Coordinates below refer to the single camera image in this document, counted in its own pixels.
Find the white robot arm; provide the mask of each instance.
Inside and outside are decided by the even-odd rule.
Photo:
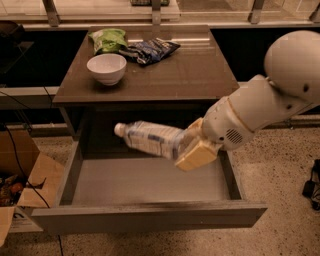
[[[257,130],[320,104],[320,34],[282,36],[269,48],[264,66],[268,78],[253,77],[203,118],[203,134],[223,150],[236,149]]]

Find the cardboard box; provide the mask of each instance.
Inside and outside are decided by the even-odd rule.
[[[64,167],[41,153],[27,131],[11,131],[20,166],[31,184],[45,183],[37,192],[54,205]],[[0,132],[0,173],[23,178],[8,131]],[[42,228],[31,218],[32,209],[47,207],[32,188],[24,188],[17,205],[0,207],[0,247],[8,232],[34,232]]]

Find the bottle cap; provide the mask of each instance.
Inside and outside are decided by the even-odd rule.
[[[118,135],[119,137],[123,137],[125,134],[126,124],[117,123],[114,127],[114,133]]]

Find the terrazzo floor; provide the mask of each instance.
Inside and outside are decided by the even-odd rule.
[[[70,137],[34,138],[61,163]],[[320,255],[320,212],[301,195],[313,161],[320,158],[320,129],[265,129],[234,151],[248,200],[268,210],[252,228],[178,232],[63,235],[71,255]],[[46,233],[9,234],[0,255],[60,255],[58,238]]]

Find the bottle label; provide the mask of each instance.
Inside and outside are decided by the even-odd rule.
[[[129,129],[132,148],[168,159],[176,158],[177,146],[184,130],[149,122],[137,122]]]

